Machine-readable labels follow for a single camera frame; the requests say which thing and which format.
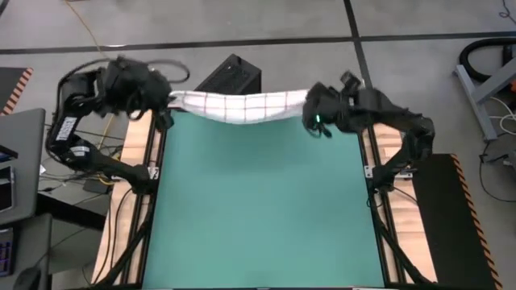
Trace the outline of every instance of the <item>gray floor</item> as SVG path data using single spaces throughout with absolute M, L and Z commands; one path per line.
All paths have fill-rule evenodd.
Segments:
M 516 11 L 514 2 L 509 8 Z M 105 45 L 181 43 L 236 39 L 351 36 L 344 4 L 340 0 L 87 0 L 73 5 Z M 361 35 L 442 34 L 513 31 L 508 19 L 498 17 L 501 3 L 471 0 L 352 0 Z M 54 48 L 92 45 L 91 38 L 63 1 L 10 1 L 0 17 L 0 53 L 5 48 Z M 481 223 L 506 288 L 516 288 L 510 270 L 516 261 L 516 204 L 495 201 L 483 193 L 478 176 L 482 135 L 468 101 L 452 76 L 460 50 L 474 39 L 382 41 L 363 43 L 373 84 L 400 106 L 408 106 L 435 120 L 436 152 L 454 152 L 461 163 L 476 203 Z M 191 89 L 230 53 L 241 55 L 263 74 L 264 91 L 303 89 L 316 81 L 338 85 L 339 73 L 351 69 L 360 74 L 352 43 L 312 43 L 226 48 L 185 48 L 124 52 L 141 60 L 173 58 L 185 62 L 192 78 L 175 89 Z M 499 50 L 485 50 L 472 62 L 491 73 L 499 65 Z M 47 122 L 55 104 L 55 86 L 60 76 L 97 53 L 0 55 L 0 66 L 32 67 L 34 75 L 17 111 L 43 107 Z M 177 72 L 162 68 L 170 77 Z M 493 114 L 504 114 L 493 104 Z M 88 117 L 81 129 L 102 133 L 106 119 Z M 123 137 L 127 120 L 115 120 L 110 135 Z M 87 136 L 92 142 L 98 137 Z M 120 141 L 109 140 L 110 144 Z M 513 136 L 493 145 L 493 152 L 514 149 Z M 52 174 L 66 168 L 46 161 Z M 492 194 L 516 200 L 514 172 L 501 165 L 485 167 L 485 185 Z M 45 181 L 41 188 L 55 186 Z M 92 197 L 77 184 L 67 184 L 52 193 L 76 203 Z M 106 212 L 107 198 L 99 197 L 81 206 Z M 58 242 L 77 230 L 56 224 L 52 240 Z M 81 267 L 90 275 L 100 234 L 86 231 L 52 252 L 54 289 L 85 286 Z

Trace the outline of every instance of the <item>metal stand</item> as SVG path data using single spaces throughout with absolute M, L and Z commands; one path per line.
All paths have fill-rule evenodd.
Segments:
M 37 199 L 36 215 L 50 213 L 53 218 L 63 222 L 73 223 L 93 230 L 104 230 L 106 217 L 101 214 L 69 205 L 43 194 L 38 194 Z
M 493 141 L 498 138 L 497 132 L 485 110 L 485 102 L 491 96 L 498 93 L 516 77 L 516 58 L 500 68 L 486 82 L 479 87 L 475 87 L 463 65 L 457 65 L 455 70 L 460 83 L 464 87 L 468 100 L 471 103 L 476 119 L 484 132 L 485 141 Z

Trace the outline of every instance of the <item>green mat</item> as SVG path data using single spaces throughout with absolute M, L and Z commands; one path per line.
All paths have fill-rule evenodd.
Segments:
M 384 286 L 356 135 L 174 118 L 144 288 Z

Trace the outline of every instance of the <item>orange and black stripe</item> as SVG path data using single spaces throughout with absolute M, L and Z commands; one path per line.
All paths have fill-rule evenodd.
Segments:
M 462 185 L 464 195 L 466 196 L 466 201 L 468 202 L 469 210 L 471 212 L 473 224 L 476 227 L 476 233 L 478 234 L 478 238 L 480 239 L 481 245 L 484 248 L 485 259 L 487 260 L 487 264 L 491 271 L 491 276 L 493 277 L 495 288 L 497 290 L 502 290 L 503 287 L 500 282 L 500 277 L 498 276 L 498 273 L 494 266 L 493 257 L 491 257 L 491 252 L 489 251 L 489 246 L 487 244 L 487 240 L 485 239 L 484 231 L 481 228 L 481 223 L 478 220 L 478 216 L 476 215 L 475 205 L 473 204 L 473 199 L 471 197 L 471 193 L 469 193 L 469 188 L 468 188 L 468 185 L 466 184 L 466 179 L 464 178 L 464 172 L 462 171 L 462 167 L 460 166 L 459 158 L 455 154 L 450 154 L 450 156 L 453 159 L 453 163 L 456 167 L 457 174 L 459 175 L 459 180 Z
M 32 68 L 27 68 L 25 72 L 22 73 L 22 76 L 19 78 L 18 83 L 13 89 L 13 92 L 10 94 L 6 105 L 3 107 L 2 112 L 0 112 L 0 116 L 8 115 L 13 112 L 13 110 L 16 107 L 16 104 L 22 97 L 22 92 L 25 89 L 27 82 L 29 82 L 29 79 L 31 78 L 33 71 L 34 70 Z

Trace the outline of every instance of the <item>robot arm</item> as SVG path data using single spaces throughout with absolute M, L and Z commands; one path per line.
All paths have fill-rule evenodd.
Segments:
M 359 89 L 360 80 L 344 73 L 344 88 L 338 92 L 321 83 L 306 95 L 303 124 L 312 134 L 331 137 L 325 124 L 335 124 L 343 133 L 361 134 L 367 127 L 383 123 L 404 132 L 402 147 L 387 163 L 372 170 L 373 189 L 393 190 L 394 177 L 414 161 L 424 160 L 432 153 L 434 124 L 421 114 L 414 114 L 394 105 L 377 89 Z
M 171 91 L 158 71 L 123 57 L 110 61 L 107 68 L 69 75 L 58 87 L 58 104 L 45 142 L 48 154 L 73 170 L 119 176 L 131 184 L 134 193 L 147 193 L 152 181 L 145 166 L 131 166 L 103 155 L 74 132 L 92 112 L 104 117 L 122 111 L 139 119 L 147 110 L 158 116 L 159 130 L 168 129 L 173 124 L 166 111 Z M 138 116 L 132 118 L 137 110 Z

